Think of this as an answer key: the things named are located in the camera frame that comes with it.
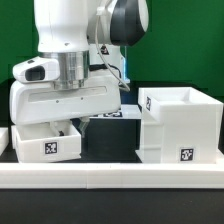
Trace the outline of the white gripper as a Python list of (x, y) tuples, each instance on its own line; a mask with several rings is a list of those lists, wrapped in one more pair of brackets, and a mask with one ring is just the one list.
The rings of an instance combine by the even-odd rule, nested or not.
[(116, 112), (121, 105), (118, 84), (114, 81), (87, 80), (85, 86), (55, 90), (50, 82), (22, 84), (15, 81), (10, 91), (10, 117), (16, 125), (50, 122), (56, 137), (65, 135), (62, 122), (81, 118), (82, 136), (90, 122), (87, 116)]

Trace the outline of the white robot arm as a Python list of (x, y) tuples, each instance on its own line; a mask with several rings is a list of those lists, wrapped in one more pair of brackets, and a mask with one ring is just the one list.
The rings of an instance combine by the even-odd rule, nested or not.
[(90, 69), (90, 47), (132, 46), (146, 33), (146, 0), (34, 0), (39, 55), (13, 67), (10, 117), (17, 126), (120, 108), (121, 78), (107, 61)]

